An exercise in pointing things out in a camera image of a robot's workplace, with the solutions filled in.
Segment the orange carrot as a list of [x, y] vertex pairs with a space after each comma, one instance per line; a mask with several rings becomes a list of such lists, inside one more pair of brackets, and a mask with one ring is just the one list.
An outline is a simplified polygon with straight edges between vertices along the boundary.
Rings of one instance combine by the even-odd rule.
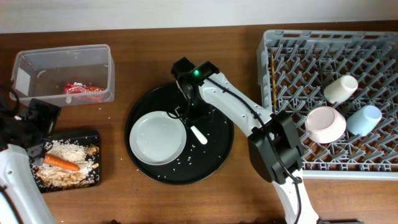
[[52, 154], [46, 154], [44, 157], [44, 163], [50, 166], [61, 167], [63, 169], [71, 170], [71, 171], [79, 171], [80, 167], [72, 162], [61, 159]]

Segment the white tissue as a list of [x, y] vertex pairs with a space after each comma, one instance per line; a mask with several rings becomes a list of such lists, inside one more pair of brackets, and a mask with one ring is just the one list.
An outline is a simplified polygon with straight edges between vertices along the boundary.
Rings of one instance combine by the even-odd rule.
[[67, 104], [70, 104], [72, 102], [72, 94], [68, 94], [65, 101]]

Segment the red snack wrapper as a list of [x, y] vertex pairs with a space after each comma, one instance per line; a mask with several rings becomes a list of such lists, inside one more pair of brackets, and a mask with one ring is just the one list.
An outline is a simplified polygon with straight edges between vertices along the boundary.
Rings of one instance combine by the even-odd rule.
[[63, 89], [64, 95], [70, 94], [83, 94], [81, 96], [74, 96], [73, 99], [76, 100], [85, 100], [92, 103], [100, 103], [104, 100], [104, 93], [100, 93], [100, 91], [104, 91], [104, 88], [95, 87], [95, 86], [86, 86], [82, 83], [67, 83], [65, 88]]

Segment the white plastic fork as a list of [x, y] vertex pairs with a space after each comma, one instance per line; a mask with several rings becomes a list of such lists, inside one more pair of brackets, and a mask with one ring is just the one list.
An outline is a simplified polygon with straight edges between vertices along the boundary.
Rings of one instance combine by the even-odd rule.
[[187, 122], [185, 122], [182, 119], [182, 114], [180, 114], [179, 111], [180, 107], [176, 107], [174, 110], [176, 112], [176, 115], [178, 116], [179, 120], [188, 128], [192, 131], [192, 133], [196, 136], [196, 138], [198, 139], [198, 141], [202, 144], [202, 145], [206, 145], [208, 143], [207, 138], [203, 135], [203, 133], [194, 125], [192, 124], [188, 124]]

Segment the brown mushroom piece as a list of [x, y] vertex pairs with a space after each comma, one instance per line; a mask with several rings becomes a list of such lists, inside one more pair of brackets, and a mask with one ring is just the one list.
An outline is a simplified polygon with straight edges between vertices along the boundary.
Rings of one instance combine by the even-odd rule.
[[86, 149], [86, 154], [88, 156], [93, 156], [94, 154], [96, 154], [97, 152], [99, 152], [99, 147], [95, 146], [95, 145], [91, 145]]

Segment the wooden chopstick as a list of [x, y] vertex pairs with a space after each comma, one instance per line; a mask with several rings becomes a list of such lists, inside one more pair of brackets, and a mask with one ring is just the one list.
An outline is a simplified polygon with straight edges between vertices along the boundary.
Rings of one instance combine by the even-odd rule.
[[274, 68], [274, 51], [271, 48], [271, 75], [272, 75], [272, 96], [273, 96], [273, 103], [274, 103], [274, 110], [277, 108], [277, 96], [276, 96], [276, 84], [275, 84], [275, 68]]

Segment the pink small bowl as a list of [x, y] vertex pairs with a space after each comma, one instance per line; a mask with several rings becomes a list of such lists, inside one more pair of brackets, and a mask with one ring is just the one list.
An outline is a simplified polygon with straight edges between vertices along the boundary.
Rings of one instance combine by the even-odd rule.
[[336, 109], [330, 106], [320, 106], [308, 113], [305, 130], [313, 142], [331, 143], [344, 134], [346, 120]]

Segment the white cup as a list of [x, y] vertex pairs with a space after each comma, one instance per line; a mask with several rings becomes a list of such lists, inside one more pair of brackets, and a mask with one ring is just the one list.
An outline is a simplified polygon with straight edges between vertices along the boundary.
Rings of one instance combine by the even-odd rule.
[[324, 96], [331, 104], [346, 101], [358, 89], [358, 81], [351, 75], [344, 75], [328, 85]]

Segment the light blue cup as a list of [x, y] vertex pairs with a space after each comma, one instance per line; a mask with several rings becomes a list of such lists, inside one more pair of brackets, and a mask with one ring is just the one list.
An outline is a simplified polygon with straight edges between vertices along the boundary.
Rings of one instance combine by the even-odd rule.
[[346, 121], [347, 130], [354, 135], [368, 135], [380, 122], [382, 112], [373, 105], [367, 105], [355, 112]]

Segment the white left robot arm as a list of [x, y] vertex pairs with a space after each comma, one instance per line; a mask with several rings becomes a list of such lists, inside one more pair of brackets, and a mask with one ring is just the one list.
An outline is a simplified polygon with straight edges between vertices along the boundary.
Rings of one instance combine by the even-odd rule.
[[61, 108], [32, 99], [16, 119], [18, 107], [1, 108], [1, 200], [15, 223], [55, 223], [31, 171], [52, 146], [48, 135]]

